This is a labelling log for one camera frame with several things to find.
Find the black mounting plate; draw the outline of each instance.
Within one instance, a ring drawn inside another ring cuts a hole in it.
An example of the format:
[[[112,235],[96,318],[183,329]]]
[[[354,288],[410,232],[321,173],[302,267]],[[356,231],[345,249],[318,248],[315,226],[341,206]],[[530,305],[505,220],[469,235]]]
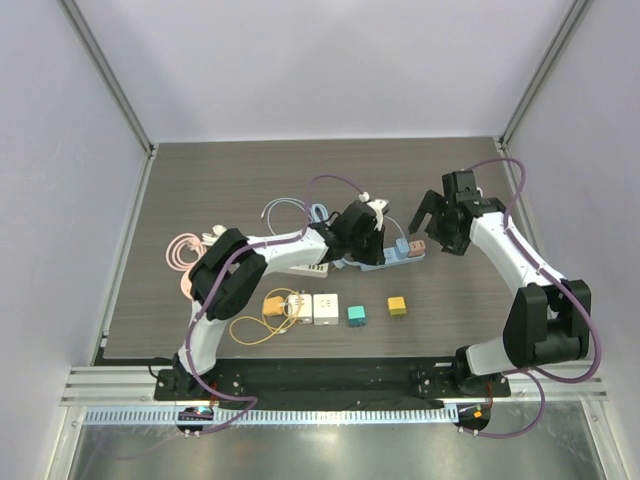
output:
[[[487,383],[478,391],[461,393],[452,374],[453,357],[219,359],[203,375],[208,385],[229,395],[258,397],[261,410],[415,410],[441,408],[449,398],[487,396]],[[211,400],[200,387],[189,392],[176,386],[176,370],[161,370],[154,399]],[[494,397],[511,395],[500,375],[491,380]],[[235,409],[236,402],[221,402]]]

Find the wooden table surface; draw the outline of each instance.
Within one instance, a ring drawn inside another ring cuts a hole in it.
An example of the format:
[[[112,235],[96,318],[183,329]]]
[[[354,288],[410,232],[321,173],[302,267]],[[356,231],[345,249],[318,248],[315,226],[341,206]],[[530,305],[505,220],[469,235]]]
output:
[[[162,144],[151,169],[140,217],[109,328],[105,358],[171,356],[180,347],[190,302],[179,288],[181,274],[165,263],[165,249],[182,232],[200,234],[212,225],[237,227],[245,235],[267,235],[260,220],[277,197],[304,198],[310,178],[321,173],[348,177],[372,197],[391,201],[391,215],[405,230],[424,192],[442,191],[441,175],[496,157],[491,138],[383,139]],[[509,187],[499,164],[476,172],[485,195],[505,203]],[[331,179],[318,182],[313,200],[329,211],[356,198],[351,187]],[[277,232],[301,227],[302,212],[279,205]],[[386,244],[399,236],[387,226]],[[412,239],[426,239],[419,233]],[[307,293],[338,293],[340,324],[296,325],[257,346],[235,343],[225,332],[220,357],[338,357],[451,355],[463,345],[499,335],[510,294],[489,260],[475,247],[464,257],[440,252],[427,241],[420,262],[377,272],[347,267],[326,279],[276,273],[265,277],[242,314],[258,316],[264,295],[276,287]],[[391,319],[386,301],[404,296],[408,313]],[[350,329],[346,309],[364,305],[368,324]],[[247,341],[265,330],[238,325]]]

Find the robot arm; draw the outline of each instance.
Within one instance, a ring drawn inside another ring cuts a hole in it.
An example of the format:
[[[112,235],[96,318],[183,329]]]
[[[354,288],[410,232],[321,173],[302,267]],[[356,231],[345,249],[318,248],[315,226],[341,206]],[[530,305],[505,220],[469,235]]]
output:
[[[189,272],[193,298],[191,321],[202,308],[216,278],[223,274],[206,320],[197,322],[191,334],[191,356],[198,375],[211,370],[227,320],[249,302],[260,279],[273,272],[297,265],[316,265],[343,258],[346,254],[367,265],[382,265],[386,200],[356,200],[333,221],[318,222],[304,230],[271,237],[245,237],[236,228],[225,231]],[[233,272],[222,272],[227,259],[241,248],[255,245],[241,254]],[[191,374],[183,344],[176,368]]]
[[[430,190],[409,226],[415,233],[427,213],[426,232],[454,255],[479,247],[498,269],[514,302],[500,337],[462,347],[456,352],[456,376],[461,385],[474,378],[518,368],[583,358],[589,346],[589,329],[574,306],[539,272],[540,267],[562,282],[590,310],[591,292],[581,280],[568,281],[538,255],[516,227],[513,234],[539,265],[534,268],[504,230],[504,205],[484,198],[472,171],[442,177],[444,196]]]

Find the yellow cube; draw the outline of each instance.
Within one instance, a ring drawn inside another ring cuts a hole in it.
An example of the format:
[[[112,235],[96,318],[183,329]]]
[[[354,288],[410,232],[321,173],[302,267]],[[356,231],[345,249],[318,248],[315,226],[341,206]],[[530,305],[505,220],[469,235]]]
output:
[[[284,298],[282,297],[271,297],[265,299],[262,304],[262,313],[265,317],[273,317],[274,315],[283,315],[284,308],[282,304],[284,303]]]
[[[404,303],[404,297],[390,297],[387,299],[389,313],[392,317],[404,315],[407,313],[407,305]]]

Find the pink cable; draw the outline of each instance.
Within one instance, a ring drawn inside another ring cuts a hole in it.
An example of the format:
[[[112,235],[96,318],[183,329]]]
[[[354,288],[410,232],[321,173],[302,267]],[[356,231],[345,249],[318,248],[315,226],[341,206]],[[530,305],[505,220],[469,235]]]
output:
[[[195,252],[196,255],[198,255],[198,258],[193,262],[183,260],[181,253],[184,248],[188,248],[192,252]],[[167,261],[169,268],[178,272],[184,272],[180,279],[180,290],[182,291],[182,294],[190,300],[191,281],[189,280],[189,270],[191,270],[196,262],[200,260],[206,251],[207,249],[200,241],[200,238],[193,233],[182,233],[171,240],[167,247],[167,251],[165,252],[164,258]]]

